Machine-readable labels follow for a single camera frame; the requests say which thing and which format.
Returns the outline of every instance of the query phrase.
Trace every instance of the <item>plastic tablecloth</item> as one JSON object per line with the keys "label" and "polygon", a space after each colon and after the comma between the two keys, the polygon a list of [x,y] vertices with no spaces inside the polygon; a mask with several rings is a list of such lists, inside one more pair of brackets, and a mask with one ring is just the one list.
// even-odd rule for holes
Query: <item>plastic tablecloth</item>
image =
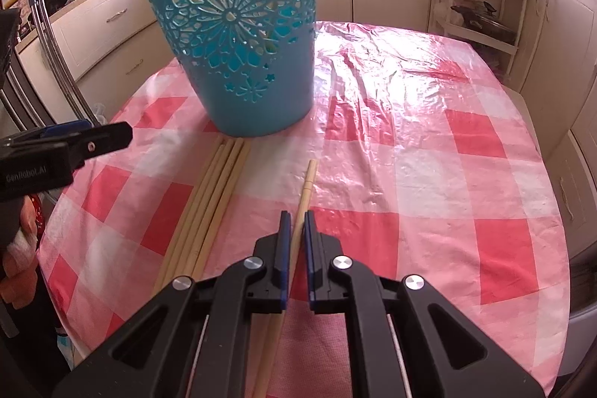
{"label": "plastic tablecloth", "polygon": [[[545,167],[499,82],[470,45],[402,29],[319,23],[315,51],[313,109],[252,141],[204,277],[294,214],[315,158],[320,231],[378,275],[422,275],[549,391],[568,255]],[[217,132],[176,60],[115,121],[133,127],[130,148],[78,171],[40,247],[83,355],[149,298]],[[309,311],[303,260],[290,297],[269,395],[350,396],[344,319]]]}

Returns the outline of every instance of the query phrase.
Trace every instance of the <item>table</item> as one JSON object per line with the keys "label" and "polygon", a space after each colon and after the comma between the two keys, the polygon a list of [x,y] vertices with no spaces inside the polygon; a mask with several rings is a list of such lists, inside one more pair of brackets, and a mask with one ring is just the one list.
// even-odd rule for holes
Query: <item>table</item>
{"label": "table", "polygon": [[[315,103],[253,140],[208,260],[221,273],[294,214],[311,158],[321,231],[377,274],[428,279],[553,385],[568,323],[563,228],[524,122],[470,45],[430,34],[319,23]],[[81,169],[56,205],[40,264],[83,355],[150,296],[216,128],[172,61],[115,121],[129,149]],[[341,316],[315,316],[299,261],[269,395],[350,396]],[[248,375],[249,391],[254,369]]]}

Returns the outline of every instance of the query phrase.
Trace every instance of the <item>chopstick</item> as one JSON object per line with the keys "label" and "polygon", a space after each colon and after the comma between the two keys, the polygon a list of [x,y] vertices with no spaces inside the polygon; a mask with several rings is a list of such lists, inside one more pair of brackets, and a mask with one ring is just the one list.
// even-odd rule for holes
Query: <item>chopstick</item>
{"label": "chopstick", "polygon": [[216,187],[218,179],[220,178],[220,175],[222,174],[222,169],[226,164],[226,160],[228,159],[228,156],[232,151],[233,145],[234,139],[226,140],[226,142],[222,146],[222,150],[219,151],[219,153],[217,154],[217,157],[214,161],[213,170],[206,175],[208,179],[205,186],[205,191],[202,194],[201,199],[199,200],[195,214],[192,218],[190,218],[189,230],[187,230],[187,235],[184,240],[184,245],[180,254],[180,258],[175,264],[174,269],[172,269],[172,278],[178,275],[190,275],[185,274],[184,269],[186,267],[189,253],[193,248],[193,240],[195,239],[195,234],[197,233],[199,225],[201,225],[201,221],[205,216],[205,210],[207,209],[207,206],[211,200],[211,197],[214,193],[214,189]]}
{"label": "chopstick", "polygon": [[[309,209],[311,203],[313,184],[315,182],[315,177],[317,176],[317,166],[317,160],[312,159],[309,161],[297,213],[294,217],[293,234],[290,240],[290,272],[288,274],[289,292],[293,285],[294,271],[299,258],[298,254],[300,251],[301,234],[303,233],[304,214]],[[274,362],[276,359],[276,352],[278,351],[280,337],[282,335],[282,325],[284,323],[285,314],[286,311],[283,311],[281,314],[268,314],[265,316],[265,319],[261,322],[266,327],[266,331],[259,333],[259,337],[256,338],[256,347],[249,351],[249,359],[256,359],[256,362],[259,363],[252,398],[266,398],[269,381],[272,377],[272,372],[274,371]]]}
{"label": "chopstick", "polygon": [[234,191],[235,186],[237,185],[238,178],[241,175],[241,171],[245,165],[247,157],[249,156],[249,152],[251,151],[251,143],[246,141],[241,149],[240,153],[238,154],[238,158],[234,163],[234,167],[230,176],[228,177],[228,181],[226,182],[226,186],[224,187],[224,191],[222,192],[222,196],[220,197],[220,201],[216,207],[216,211],[210,222],[210,227],[207,230],[207,234],[205,235],[203,245],[201,246],[201,252],[197,257],[197,261],[195,263],[195,267],[193,267],[192,277],[194,280],[198,281],[203,276],[203,271],[205,270],[205,264],[207,264],[207,258],[210,255],[211,247],[214,244],[214,240],[216,240],[216,235],[218,230],[220,229],[220,224],[222,223],[222,218],[228,208],[228,203],[232,196],[232,192]]}
{"label": "chopstick", "polygon": [[189,252],[184,253],[184,255],[188,255],[188,257],[181,272],[183,275],[193,275],[193,269],[195,268],[195,264],[197,262],[197,259],[199,258],[199,253],[202,252],[202,247],[205,241],[205,235],[207,234],[207,230],[210,227],[211,220],[214,216],[214,212],[216,211],[216,207],[220,202],[220,197],[222,196],[224,187],[228,182],[228,178],[230,177],[230,174],[232,172],[232,167],[236,163],[238,154],[240,153],[241,148],[243,147],[243,143],[243,139],[236,139],[234,141],[234,145],[229,153],[229,156],[225,161],[222,171],[219,174],[216,186],[214,187],[209,202],[207,202],[206,204],[205,213],[202,216],[201,221],[196,220],[195,222],[193,222],[193,227],[195,226],[195,223],[198,222],[198,228],[196,231],[193,231],[193,227],[191,227],[190,234],[193,235],[193,239],[192,244],[189,248]]}
{"label": "chopstick", "polygon": [[197,184],[193,187],[193,190],[190,193],[183,213],[180,215],[178,224],[176,225],[176,229],[172,234],[166,254],[163,257],[162,265],[159,267],[159,273],[157,273],[157,278],[155,284],[153,285],[153,290],[151,291],[152,296],[156,295],[169,281],[172,280],[172,278],[170,278],[171,273],[174,271],[175,264],[180,258],[184,239],[186,239],[186,235],[189,230],[190,223],[187,224],[187,221],[189,220],[189,214],[191,214],[190,219],[192,219],[193,215],[195,214],[198,201],[201,199],[201,196],[205,191],[205,183],[208,179],[207,175],[210,173],[210,169],[213,169],[213,160],[216,158],[218,151],[222,150],[222,140],[223,137],[221,135],[216,137],[216,140],[214,141],[212,147],[210,148],[210,152],[205,159],[203,167],[199,172]]}

